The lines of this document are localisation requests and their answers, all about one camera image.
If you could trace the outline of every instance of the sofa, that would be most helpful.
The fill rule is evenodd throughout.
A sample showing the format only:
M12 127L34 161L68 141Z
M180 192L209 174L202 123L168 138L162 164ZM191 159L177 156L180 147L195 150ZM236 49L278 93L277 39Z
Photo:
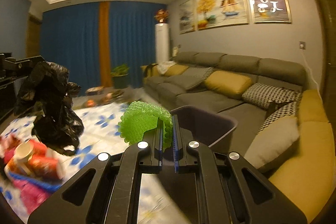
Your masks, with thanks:
M214 71L248 76L253 84L302 93L297 111L298 145L280 167L266 176L303 211L308 223L312 222L333 192L335 149L333 131L320 97L316 90L306 89L305 68L294 62L220 52L181 52L175 62L187 67L213 67ZM241 96L227 96L204 84L185 90L171 83L169 77L160 75L153 67L150 75L144 78L146 93L168 110L195 105L233 117L238 122L235 131L226 137L226 141L211 148L214 152L235 151L245 155L265 121L266 110L246 103Z

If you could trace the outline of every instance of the electrical socket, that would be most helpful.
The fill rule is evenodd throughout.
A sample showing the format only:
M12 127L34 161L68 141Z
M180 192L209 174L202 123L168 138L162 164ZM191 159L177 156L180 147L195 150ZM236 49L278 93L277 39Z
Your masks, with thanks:
M306 42L300 41L300 49L305 50L306 49Z

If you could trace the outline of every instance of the door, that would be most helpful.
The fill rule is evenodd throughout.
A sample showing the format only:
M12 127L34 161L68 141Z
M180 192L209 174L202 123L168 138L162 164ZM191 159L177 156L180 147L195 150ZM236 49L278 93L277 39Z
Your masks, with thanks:
M336 131L336 0L317 0L324 28L324 86L322 98L328 119Z
M41 21L29 15L26 37L26 57L40 55Z

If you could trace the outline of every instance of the metal pivot bolt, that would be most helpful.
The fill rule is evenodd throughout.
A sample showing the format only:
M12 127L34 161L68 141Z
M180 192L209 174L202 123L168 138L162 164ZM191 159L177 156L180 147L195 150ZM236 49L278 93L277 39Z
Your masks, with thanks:
M189 143L189 146L192 147L192 148L197 148L197 147L200 146L200 143L197 142L197 141L191 141L191 142Z
M107 153L100 153L99 155L98 155L98 160L100 160L100 161L105 161L105 160L107 160L109 158L109 154L107 154Z
M138 147L141 148L141 149L144 149L144 148L146 148L147 146L148 146L148 143L147 143L147 142L142 141L142 142L139 142L139 143L138 143Z
M229 158L232 160L238 160L239 159L239 154L237 152L231 152L229 154Z

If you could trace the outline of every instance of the black plastic bag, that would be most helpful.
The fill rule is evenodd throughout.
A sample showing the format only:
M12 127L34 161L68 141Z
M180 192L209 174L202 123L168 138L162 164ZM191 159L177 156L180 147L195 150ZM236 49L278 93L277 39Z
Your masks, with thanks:
M39 62L24 80L17 95L14 115L19 116L39 105L32 135L56 152L72 156L79 146L84 126L71 110L72 98L81 87L68 82L69 71L52 62ZM65 150L73 146L74 150Z

